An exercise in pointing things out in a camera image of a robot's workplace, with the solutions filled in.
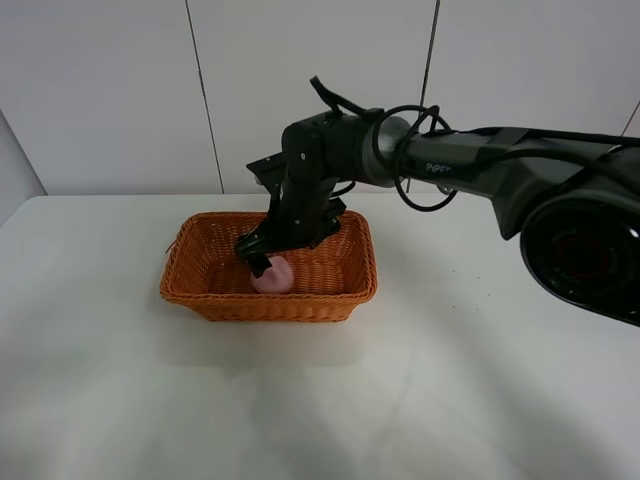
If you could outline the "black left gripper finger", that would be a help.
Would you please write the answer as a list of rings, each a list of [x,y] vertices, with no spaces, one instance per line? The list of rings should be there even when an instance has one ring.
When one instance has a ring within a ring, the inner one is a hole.
[[[264,254],[252,255],[249,257],[249,268],[251,274],[256,278],[260,278],[271,267],[269,257]]]

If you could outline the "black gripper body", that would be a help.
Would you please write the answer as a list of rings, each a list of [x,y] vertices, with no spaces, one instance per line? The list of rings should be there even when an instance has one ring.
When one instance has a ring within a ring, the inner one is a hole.
[[[331,195],[342,180],[364,179],[363,145],[372,125],[360,116],[319,114],[286,127],[281,187],[270,195],[266,218],[241,235],[236,253],[249,258],[315,246],[335,233],[344,208]]]

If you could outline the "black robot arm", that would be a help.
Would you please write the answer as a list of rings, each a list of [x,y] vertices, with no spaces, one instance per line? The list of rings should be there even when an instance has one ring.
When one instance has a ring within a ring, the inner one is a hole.
[[[399,188],[412,179],[489,200],[532,277],[576,307],[639,322],[639,142],[518,127],[421,132],[394,110],[325,112],[288,126],[277,154],[250,165],[267,216],[237,254],[314,247],[339,230],[339,182]]]

